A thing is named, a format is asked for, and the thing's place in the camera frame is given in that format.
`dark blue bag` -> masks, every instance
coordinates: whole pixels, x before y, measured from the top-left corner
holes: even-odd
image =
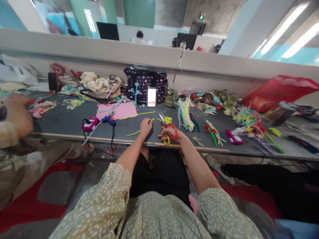
[[[167,86],[168,82],[166,79],[166,73],[155,73],[147,70],[138,70],[126,68],[124,73],[127,75],[127,88],[126,88],[126,96],[129,100],[135,100],[135,94],[131,91],[131,88],[136,90],[135,83],[138,82],[139,86],[137,90],[139,90],[139,94],[137,95],[138,102],[146,102],[147,88],[155,87],[157,91],[157,102],[162,103],[165,100],[165,96],[167,94]]]

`teal wall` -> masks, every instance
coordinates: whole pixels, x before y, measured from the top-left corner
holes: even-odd
[[[108,23],[117,24],[115,0],[102,0]]]
[[[266,54],[261,54],[261,49],[255,54],[254,59],[279,61],[292,64],[313,64],[319,65],[316,60],[319,58],[319,48],[303,47],[290,58],[282,58],[282,55],[291,47],[291,45],[274,45]]]
[[[78,21],[82,36],[92,37],[92,32],[84,13],[84,9],[90,9],[87,0],[70,0],[70,3],[72,5],[73,14]]]
[[[154,28],[155,0],[124,0],[124,12],[126,25]]]
[[[27,30],[7,0],[0,0],[0,28]]]

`pink paper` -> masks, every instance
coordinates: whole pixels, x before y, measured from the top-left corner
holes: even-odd
[[[97,112],[96,117],[99,120],[102,120],[105,116],[109,115],[112,112],[112,109],[116,107],[117,103],[115,104],[110,104],[110,105],[99,105],[99,108],[97,109],[98,111],[105,111],[106,112]],[[126,103],[121,103],[117,108],[113,110],[114,115],[113,118],[115,120],[118,119],[123,119],[126,117],[129,117],[131,115],[136,115],[136,107],[133,108],[133,101],[126,102]]]

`work table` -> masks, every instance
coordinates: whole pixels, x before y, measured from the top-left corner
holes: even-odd
[[[31,93],[30,97],[37,98],[39,96],[45,97],[47,95],[47,92],[34,91]],[[83,131],[81,129],[82,120],[96,116],[98,108],[97,103],[93,101],[86,101],[77,108],[70,110],[67,109],[67,104],[63,102],[65,99],[70,98],[61,94],[55,94],[47,98],[47,100],[55,102],[57,106],[42,114],[42,118],[34,119],[34,131],[31,133],[31,137],[84,141]],[[143,108],[140,107],[140,105],[137,105],[138,114],[152,111],[156,111],[156,113],[139,115],[126,120],[116,120],[115,137],[113,140],[114,144],[132,143],[137,138],[138,134],[133,136],[127,135],[137,132],[140,129],[140,123],[142,120],[145,117],[148,117],[155,119],[153,121],[152,132],[146,140],[147,145],[156,148],[180,148],[180,145],[174,141],[172,141],[171,145],[165,146],[163,142],[157,138],[157,135],[161,133],[161,123],[157,120],[159,118],[159,112],[162,111],[165,116],[172,117],[172,123],[179,128],[179,121],[177,118],[178,111],[176,109],[167,108],[164,104],[159,104],[155,108]],[[285,125],[277,127],[277,129],[283,133],[281,137],[277,137],[269,133],[279,147],[283,149],[284,154],[280,154],[274,150],[275,154],[271,155],[257,141],[250,139],[247,136],[241,137],[245,141],[244,144],[239,146],[233,145],[225,135],[225,130],[233,130],[237,127],[237,125],[235,121],[232,120],[232,117],[224,115],[222,110],[219,111],[217,115],[204,114],[203,110],[200,110],[197,107],[191,108],[190,111],[193,112],[194,117],[200,126],[201,132],[186,132],[185,128],[182,126],[180,130],[191,140],[194,136],[200,139],[200,142],[205,146],[204,148],[199,147],[197,142],[193,142],[199,152],[285,160],[319,161],[318,155],[306,151],[300,145],[284,137],[286,132],[293,132]],[[226,143],[223,143],[224,146],[215,146],[212,136],[206,133],[206,120],[210,121],[218,130],[220,137],[226,140]],[[319,128],[319,124],[308,122],[301,117],[291,117],[288,121],[298,126],[306,125],[306,128],[308,129]],[[101,124],[93,133],[90,138],[90,142],[110,143],[111,138],[112,127],[110,124],[104,123]]]

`hand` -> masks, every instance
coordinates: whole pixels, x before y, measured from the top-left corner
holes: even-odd
[[[164,127],[162,126],[162,129],[163,129],[162,133],[157,136],[158,138],[161,139],[161,141],[167,140],[165,132],[170,133],[172,136],[175,137],[175,130],[173,128],[165,128],[164,129]],[[187,137],[187,136],[182,131],[177,130],[177,140],[175,140],[175,141],[179,142],[179,140],[184,138],[184,137]]]
[[[148,134],[150,133],[152,127],[153,127],[152,119],[150,119],[150,118],[145,118],[145,119],[142,121],[142,123],[141,123],[140,136],[143,137],[144,139],[146,139],[146,137],[147,137]]]
[[[25,95],[18,94],[18,93],[12,93],[6,98],[6,105],[9,104],[20,104],[20,105],[26,105],[27,103],[31,102],[31,99]]]

